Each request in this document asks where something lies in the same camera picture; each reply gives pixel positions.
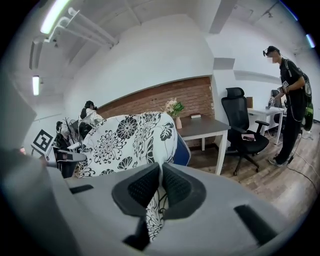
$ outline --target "vase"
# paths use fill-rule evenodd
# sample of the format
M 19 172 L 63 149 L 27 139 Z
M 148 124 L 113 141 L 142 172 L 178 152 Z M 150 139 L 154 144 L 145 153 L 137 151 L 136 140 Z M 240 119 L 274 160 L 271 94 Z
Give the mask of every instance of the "vase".
M 182 124 L 181 124 L 181 120 L 180 120 L 179 116 L 177 116 L 175 118 L 175 126 L 176 126 L 177 129 L 181 129 L 182 128 Z

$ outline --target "white ceiling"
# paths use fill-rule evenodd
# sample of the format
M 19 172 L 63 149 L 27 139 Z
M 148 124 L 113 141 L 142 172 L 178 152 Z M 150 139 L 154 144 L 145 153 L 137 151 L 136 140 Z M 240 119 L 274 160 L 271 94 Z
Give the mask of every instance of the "white ceiling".
M 231 17 L 261 29 L 294 54 L 310 48 L 299 22 L 278 0 L 238 0 Z
M 190 1 L 194 0 L 127 0 L 128 5 L 141 23 L 162 16 L 187 14 Z M 41 24 L 52 4 L 42 1 L 35 6 L 17 32 L 6 59 L 6 69 L 20 92 L 33 102 L 42 96 L 63 95 L 63 92 L 77 71 L 97 52 L 99 46 L 62 32 L 56 43 L 44 43 L 38 70 L 29 69 L 30 50 L 34 38 L 41 36 Z M 249 22 L 288 45 L 294 53 L 308 48 L 305 35 L 298 23 L 281 4 L 263 15 L 277 0 L 238 0 L 231 16 Z M 111 36 L 120 34 L 138 23 L 131 15 L 124 0 L 72 0 L 71 7 L 101 26 Z M 67 11 L 63 14 L 70 18 Z M 40 96 L 34 97 L 32 76 L 42 78 Z

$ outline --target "sneaker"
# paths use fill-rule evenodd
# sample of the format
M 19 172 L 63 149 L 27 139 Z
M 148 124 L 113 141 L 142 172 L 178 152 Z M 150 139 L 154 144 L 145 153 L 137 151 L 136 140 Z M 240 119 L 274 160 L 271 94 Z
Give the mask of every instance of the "sneaker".
M 272 164 L 272 165 L 274 165 L 274 166 L 281 167 L 281 166 L 284 165 L 283 163 L 282 163 L 282 164 L 277 163 L 275 157 L 269 157 L 268 160 L 269 160 L 269 163 Z

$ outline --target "red brick wall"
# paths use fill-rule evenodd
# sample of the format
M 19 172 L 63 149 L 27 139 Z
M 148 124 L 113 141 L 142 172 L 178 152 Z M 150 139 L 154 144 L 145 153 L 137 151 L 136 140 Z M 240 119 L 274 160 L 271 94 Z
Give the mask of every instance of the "red brick wall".
M 176 98 L 184 105 L 180 117 L 188 117 L 192 113 L 201 113 L 215 117 L 214 101 L 209 77 L 193 78 L 170 82 L 157 87 L 145 89 L 110 102 L 98 109 L 103 118 L 119 115 L 134 115 L 148 111 L 161 111 L 171 98 Z M 214 142 L 214 138 L 206 139 L 206 144 Z M 200 139 L 187 142 L 189 147 L 201 145 Z

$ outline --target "wooden floor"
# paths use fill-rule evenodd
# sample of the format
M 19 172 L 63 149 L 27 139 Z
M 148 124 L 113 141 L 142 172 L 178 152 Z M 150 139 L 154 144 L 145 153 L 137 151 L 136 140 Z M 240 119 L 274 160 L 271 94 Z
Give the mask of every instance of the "wooden floor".
M 297 153 L 301 155 L 320 175 L 320 124 L 313 124 L 312 133 L 303 132 Z M 289 221 L 294 222 L 312 206 L 317 194 L 311 182 L 299 173 L 288 169 L 286 166 L 276 167 L 268 162 L 269 156 L 275 156 L 281 148 L 274 144 L 275 140 L 265 135 L 269 140 L 269 145 L 253 159 L 260 165 L 260 172 L 256 173 L 256 167 L 243 160 L 237 176 L 233 176 L 239 157 L 225 156 L 221 175 L 239 182 L 244 187 L 253 191 L 260 198 L 272 203 L 281 211 Z M 294 150 L 299 142 L 300 135 L 295 144 Z M 208 148 L 205 151 L 197 150 L 191 152 L 189 167 L 215 173 L 218 151 L 215 148 Z M 294 156 L 288 165 L 307 177 L 315 184 L 320 191 L 320 179 L 312 168 L 298 155 Z

